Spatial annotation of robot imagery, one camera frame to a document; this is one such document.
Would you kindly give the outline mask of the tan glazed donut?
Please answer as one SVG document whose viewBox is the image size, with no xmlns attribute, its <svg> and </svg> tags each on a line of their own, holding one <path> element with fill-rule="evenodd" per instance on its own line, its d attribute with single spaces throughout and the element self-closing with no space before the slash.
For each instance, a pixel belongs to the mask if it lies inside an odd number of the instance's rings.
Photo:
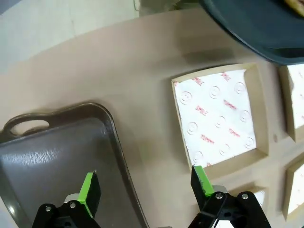
<svg viewBox="0 0 304 228">
<path fill-rule="evenodd" d="M 304 17 L 304 0 L 284 0 L 284 2 L 297 14 Z"/>
</svg>

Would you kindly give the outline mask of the dark teal round plate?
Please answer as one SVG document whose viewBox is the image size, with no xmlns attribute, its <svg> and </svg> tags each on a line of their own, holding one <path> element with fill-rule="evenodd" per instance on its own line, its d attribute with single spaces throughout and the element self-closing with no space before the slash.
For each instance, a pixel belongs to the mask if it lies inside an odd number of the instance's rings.
<svg viewBox="0 0 304 228">
<path fill-rule="evenodd" d="M 285 0 L 199 0 L 233 39 L 263 58 L 304 64 L 304 17 Z"/>
</svg>

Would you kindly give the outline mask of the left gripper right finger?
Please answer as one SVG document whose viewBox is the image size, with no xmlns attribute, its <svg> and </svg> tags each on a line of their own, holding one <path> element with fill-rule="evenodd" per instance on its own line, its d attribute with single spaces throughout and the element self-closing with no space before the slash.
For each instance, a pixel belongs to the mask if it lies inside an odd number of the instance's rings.
<svg viewBox="0 0 304 228">
<path fill-rule="evenodd" d="M 223 190 L 216 191 L 202 166 L 192 166 L 191 186 L 199 213 L 188 228 L 271 228 L 252 192 L 232 196 Z"/>
</svg>

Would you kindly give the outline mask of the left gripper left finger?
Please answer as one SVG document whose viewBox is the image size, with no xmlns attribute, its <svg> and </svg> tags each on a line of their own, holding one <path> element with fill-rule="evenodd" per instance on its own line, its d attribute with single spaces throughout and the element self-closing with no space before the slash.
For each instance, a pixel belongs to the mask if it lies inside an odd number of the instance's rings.
<svg viewBox="0 0 304 228">
<path fill-rule="evenodd" d="M 101 228 L 95 215 L 101 198 L 101 188 L 96 172 L 87 173 L 79 193 L 70 194 L 56 207 L 42 204 L 32 228 Z"/>
</svg>

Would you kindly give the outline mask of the white liner paper red print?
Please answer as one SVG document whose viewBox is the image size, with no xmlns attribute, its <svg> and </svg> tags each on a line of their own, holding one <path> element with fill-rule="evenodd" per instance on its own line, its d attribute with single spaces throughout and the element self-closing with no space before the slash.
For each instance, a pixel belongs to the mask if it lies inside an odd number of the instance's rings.
<svg viewBox="0 0 304 228">
<path fill-rule="evenodd" d="M 173 81 L 191 165 L 203 168 L 257 147 L 245 69 Z"/>
<path fill-rule="evenodd" d="M 288 214 L 304 204 L 304 164 L 292 172 L 292 188 L 288 206 Z"/>
<path fill-rule="evenodd" d="M 304 64 L 287 66 L 291 83 L 294 128 L 304 126 Z"/>
<path fill-rule="evenodd" d="M 254 195 L 255 195 L 258 203 L 262 207 L 264 204 L 266 192 L 264 190 L 259 190 L 259 191 L 255 192 Z"/>
</svg>

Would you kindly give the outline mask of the kraft paper box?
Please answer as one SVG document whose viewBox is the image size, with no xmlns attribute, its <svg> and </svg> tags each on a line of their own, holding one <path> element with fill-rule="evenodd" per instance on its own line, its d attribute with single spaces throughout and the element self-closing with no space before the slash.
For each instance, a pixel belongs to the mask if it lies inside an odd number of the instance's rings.
<svg viewBox="0 0 304 228">
<path fill-rule="evenodd" d="M 304 164 L 304 158 L 299 159 L 297 162 L 293 163 L 286 169 L 286 179 L 285 179 L 285 196 L 284 196 L 284 202 L 282 207 L 283 216 L 286 221 L 291 221 L 298 216 L 300 216 L 301 213 L 304 213 L 304 204 L 302 204 L 300 207 L 298 207 L 296 210 L 294 210 L 292 213 L 288 214 L 288 206 L 290 201 L 290 194 L 291 194 L 291 188 L 292 188 L 292 178 L 293 174 L 292 172 L 295 171 L 297 168 L 299 168 L 301 165 Z"/>
<path fill-rule="evenodd" d="M 208 166 L 203 168 L 206 172 L 207 176 L 210 179 L 220 178 L 226 175 L 233 174 L 237 171 L 240 171 L 244 168 L 247 168 L 260 160 L 266 158 L 269 155 L 269 139 L 268 139 L 268 123 L 266 118 L 266 103 L 263 93 L 263 87 L 261 82 L 261 76 L 258 69 L 258 66 L 255 63 L 246 63 L 246 64 L 234 64 L 234 65 L 225 65 L 220 67 L 213 67 L 209 69 L 199 70 L 203 72 L 203 75 L 215 74 L 224 71 L 232 71 L 232 70 L 240 70 L 245 69 L 245 83 L 247 86 L 247 91 L 249 95 L 250 107 L 251 107 L 251 115 L 254 125 L 254 133 L 256 136 L 256 148 L 252 149 L 246 153 L 230 158 L 226 161 Z M 189 79 L 190 76 L 194 75 L 194 73 L 189 73 L 177 77 L 175 79 Z M 174 102 L 177 111 L 177 104 L 174 97 Z M 177 111 L 178 120 L 180 124 L 181 130 L 181 121 Z M 190 159 L 187 154 L 185 141 L 183 139 L 183 144 L 185 148 L 185 153 L 187 157 L 187 162 L 189 166 L 193 166 L 190 164 Z"/>
<path fill-rule="evenodd" d="M 295 129 L 292 99 L 291 99 L 291 83 L 287 66 L 281 66 L 278 70 L 285 104 L 285 119 L 288 135 L 296 142 L 304 142 L 304 126 Z"/>
<path fill-rule="evenodd" d="M 265 200 L 264 200 L 264 204 L 261 207 L 262 210 L 264 211 L 264 213 L 266 214 L 267 212 L 267 205 L 268 205 L 268 188 L 267 187 L 261 187 L 261 186 L 257 186 L 255 183 L 251 182 L 251 183 L 247 183 L 243 186 L 239 186 L 237 188 L 228 190 L 228 193 L 232 196 L 237 196 L 240 192 L 243 191 L 250 191 L 253 194 L 259 190 L 264 190 L 266 192 L 265 195 Z M 217 225 L 213 225 L 212 228 L 234 228 L 231 223 L 229 221 L 226 220 L 219 220 Z"/>
</svg>

